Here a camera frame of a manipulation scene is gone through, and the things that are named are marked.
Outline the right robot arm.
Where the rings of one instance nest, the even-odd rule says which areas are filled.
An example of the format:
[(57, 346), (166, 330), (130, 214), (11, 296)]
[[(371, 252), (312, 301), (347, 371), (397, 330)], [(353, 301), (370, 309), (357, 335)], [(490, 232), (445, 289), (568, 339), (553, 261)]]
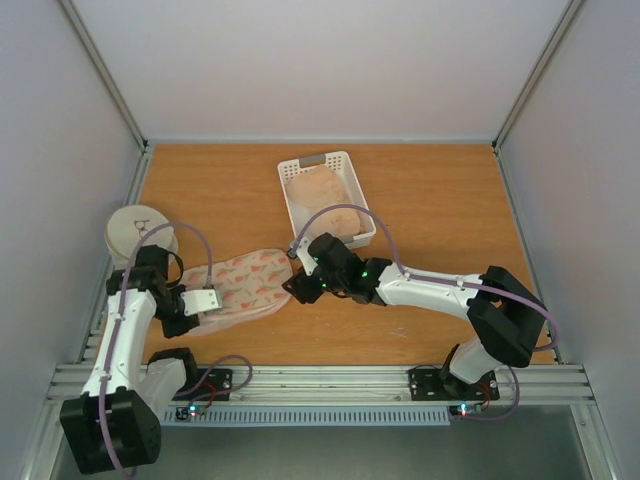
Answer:
[(501, 365), (528, 367), (545, 322), (543, 304), (502, 267), (473, 275), (416, 270), (397, 260), (361, 259), (329, 233), (293, 241), (287, 255), (301, 266), (283, 288), (301, 304), (331, 294), (362, 305), (410, 306), (468, 322), (472, 339), (455, 345), (438, 372), (450, 396), (467, 394)]

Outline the pink bra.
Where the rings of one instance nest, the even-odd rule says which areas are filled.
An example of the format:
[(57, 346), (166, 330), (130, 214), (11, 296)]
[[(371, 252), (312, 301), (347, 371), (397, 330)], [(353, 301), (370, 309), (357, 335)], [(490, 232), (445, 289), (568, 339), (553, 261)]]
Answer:
[[(286, 184), (288, 197), (309, 215), (338, 204), (350, 204), (346, 187), (340, 177), (325, 165), (294, 176)], [(363, 232), (362, 222), (356, 210), (340, 208), (319, 216), (308, 228), (311, 239), (324, 233), (344, 239)]]

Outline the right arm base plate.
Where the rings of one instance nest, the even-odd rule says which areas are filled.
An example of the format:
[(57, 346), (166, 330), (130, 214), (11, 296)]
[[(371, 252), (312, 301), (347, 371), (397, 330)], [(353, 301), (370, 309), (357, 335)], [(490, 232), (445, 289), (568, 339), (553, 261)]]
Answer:
[(494, 371), (483, 375), (472, 384), (455, 377), (443, 380), (441, 368), (419, 365), (407, 371), (409, 391), (413, 401), (491, 401), (500, 399), (500, 392)]

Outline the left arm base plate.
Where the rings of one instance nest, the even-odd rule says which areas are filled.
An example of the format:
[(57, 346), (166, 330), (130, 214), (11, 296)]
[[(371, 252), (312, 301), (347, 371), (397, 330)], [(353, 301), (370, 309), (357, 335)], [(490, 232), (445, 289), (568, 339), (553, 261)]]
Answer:
[(210, 371), (206, 378), (195, 389), (195, 385), (201, 380), (205, 368), (199, 368), (193, 378), (188, 378), (185, 385), (174, 395), (174, 401), (228, 401), (229, 393), (226, 390), (233, 386), (233, 371), (230, 368), (216, 368)]

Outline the floral mesh laundry bag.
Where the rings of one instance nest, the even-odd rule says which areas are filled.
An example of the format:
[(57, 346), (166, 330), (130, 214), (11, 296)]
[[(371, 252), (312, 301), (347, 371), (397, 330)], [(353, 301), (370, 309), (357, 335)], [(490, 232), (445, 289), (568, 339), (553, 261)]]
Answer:
[(212, 335), (278, 312), (291, 299), (282, 288), (291, 276), (290, 260), (279, 249), (256, 250), (215, 263), (212, 282), (222, 308), (201, 313), (199, 325), (188, 334)]

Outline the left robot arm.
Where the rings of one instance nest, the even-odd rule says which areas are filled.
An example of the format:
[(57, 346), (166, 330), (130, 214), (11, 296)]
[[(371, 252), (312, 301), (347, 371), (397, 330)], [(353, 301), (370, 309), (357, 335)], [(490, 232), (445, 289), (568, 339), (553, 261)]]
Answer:
[(189, 398), (202, 375), (186, 347), (164, 350), (142, 364), (149, 326), (159, 320), (168, 338), (199, 324), (185, 287), (168, 279), (170, 252), (144, 246), (130, 270), (106, 282), (108, 315), (93, 371), (81, 394), (63, 402), (60, 422), (79, 471), (132, 473), (154, 463), (161, 449), (159, 416), (173, 396)]

